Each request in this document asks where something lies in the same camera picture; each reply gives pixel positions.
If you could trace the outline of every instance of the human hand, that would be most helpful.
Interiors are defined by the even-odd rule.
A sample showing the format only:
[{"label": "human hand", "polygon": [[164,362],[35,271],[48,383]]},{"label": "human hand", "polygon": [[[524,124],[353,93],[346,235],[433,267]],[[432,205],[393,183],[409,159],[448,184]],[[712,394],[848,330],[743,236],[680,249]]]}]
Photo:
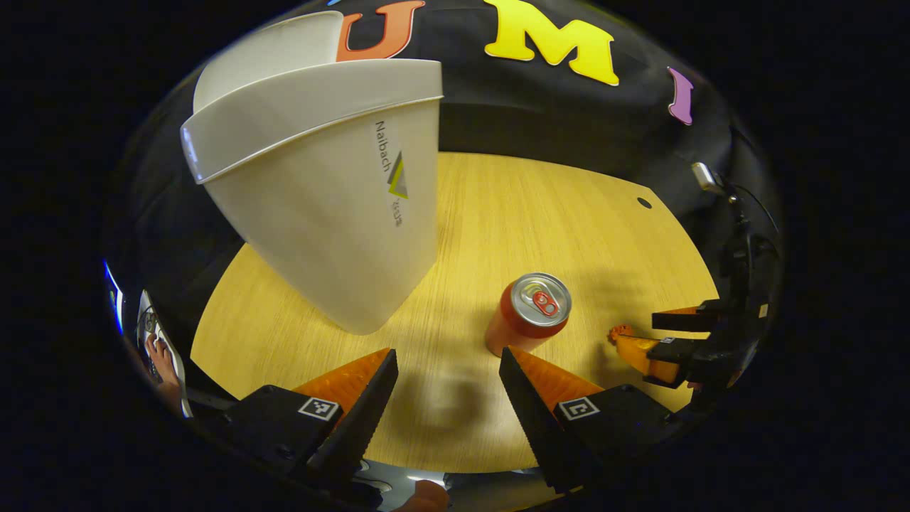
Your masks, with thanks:
[{"label": "human hand", "polygon": [[414,483],[414,495],[392,512],[445,512],[449,508],[449,493],[429,480]]},{"label": "human hand", "polygon": [[180,387],[180,381],[177,379],[177,373],[174,371],[174,356],[171,355],[167,348],[167,342],[164,338],[157,338],[158,343],[152,343],[157,336],[154,333],[146,338],[146,350],[148,357],[152,360],[161,380],[172,386]]}]

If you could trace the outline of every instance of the round table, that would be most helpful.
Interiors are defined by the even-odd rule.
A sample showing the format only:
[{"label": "round table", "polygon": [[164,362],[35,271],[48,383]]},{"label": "round table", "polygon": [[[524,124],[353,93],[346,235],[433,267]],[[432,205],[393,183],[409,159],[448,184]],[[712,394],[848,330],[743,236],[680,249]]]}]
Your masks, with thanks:
[{"label": "round table", "polygon": [[536,160],[440,153],[438,223],[436,264],[366,336],[331,323],[245,245],[208,301],[190,357],[239,399],[390,346],[399,379],[365,458],[451,473],[533,467],[483,334],[506,285],[544,271],[569,288],[572,311],[535,355],[604,388],[639,386],[673,411],[688,403],[685,385],[644,383],[606,341],[619,323],[650,337],[707,336],[651,329],[652,312],[718,295],[650,189]]}]

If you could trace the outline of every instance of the red soda can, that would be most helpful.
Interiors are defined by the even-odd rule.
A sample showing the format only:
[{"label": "red soda can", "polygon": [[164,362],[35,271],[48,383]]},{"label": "red soda can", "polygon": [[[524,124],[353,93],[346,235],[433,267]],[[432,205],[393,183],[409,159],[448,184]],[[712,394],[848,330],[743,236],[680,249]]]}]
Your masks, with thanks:
[{"label": "red soda can", "polygon": [[497,357],[508,345],[534,350],[565,327],[569,311],[571,295],[560,280],[543,272],[525,274],[502,292],[487,327],[487,348]]}]

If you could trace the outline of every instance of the pull tab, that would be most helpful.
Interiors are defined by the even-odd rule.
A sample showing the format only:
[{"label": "pull tab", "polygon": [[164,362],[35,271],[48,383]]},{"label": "pull tab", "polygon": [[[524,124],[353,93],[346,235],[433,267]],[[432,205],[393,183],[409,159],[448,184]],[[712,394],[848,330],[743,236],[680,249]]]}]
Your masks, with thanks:
[{"label": "pull tab", "polygon": [[536,292],[534,293],[534,305],[537,306],[537,309],[541,310],[546,316],[552,317],[560,310],[560,306],[552,299],[550,295],[547,295],[545,292]]}]

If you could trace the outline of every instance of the yellow letter m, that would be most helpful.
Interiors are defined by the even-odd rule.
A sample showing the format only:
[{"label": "yellow letter m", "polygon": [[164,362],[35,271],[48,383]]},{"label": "yellow letter m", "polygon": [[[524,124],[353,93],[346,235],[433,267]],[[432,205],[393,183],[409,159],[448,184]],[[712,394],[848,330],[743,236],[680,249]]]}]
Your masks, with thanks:
[{"label": "yellow letter m", "polygon": [[613,36],[606,31],[577,19],[556,28],[537,7],[521,0],[483,1],[496,7],[500,19],[496,42],[484,47],[487,55],[532,60],[534,51],[524,45],[527,33],[547,64],[556,66],[577,47],[578,56],[569,61],[572,71],[611,86],[620,84],[610,55]]}]

